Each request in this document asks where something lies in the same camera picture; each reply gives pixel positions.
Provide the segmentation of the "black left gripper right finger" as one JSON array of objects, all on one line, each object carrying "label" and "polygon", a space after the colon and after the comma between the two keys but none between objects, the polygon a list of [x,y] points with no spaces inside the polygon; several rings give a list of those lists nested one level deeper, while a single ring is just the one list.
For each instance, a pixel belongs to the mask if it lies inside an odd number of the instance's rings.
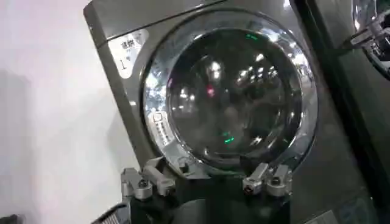
[{"label": "black left gripper right finger", "polygon": [[292,180],[292,170],[286,164],[271,167],[268,163],[260,163],[242,180],[243,191],[248,195],[266,191],[273,197],[284,197],[291,194]]}]

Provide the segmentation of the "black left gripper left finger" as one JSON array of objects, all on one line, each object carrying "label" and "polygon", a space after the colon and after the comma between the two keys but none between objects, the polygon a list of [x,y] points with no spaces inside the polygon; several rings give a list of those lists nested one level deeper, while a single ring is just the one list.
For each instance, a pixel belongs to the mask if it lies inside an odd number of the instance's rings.
[{"label": "black left gripper left finger", "polygon": [[121,195],[123,200],[135,197],[137,200],[148,200],[154,192],[167,197],[176,191],[176,181],[162,172],[166,164],[165,157],[150,159],[136,170],[134,167],[125,168],[121,172]]}]

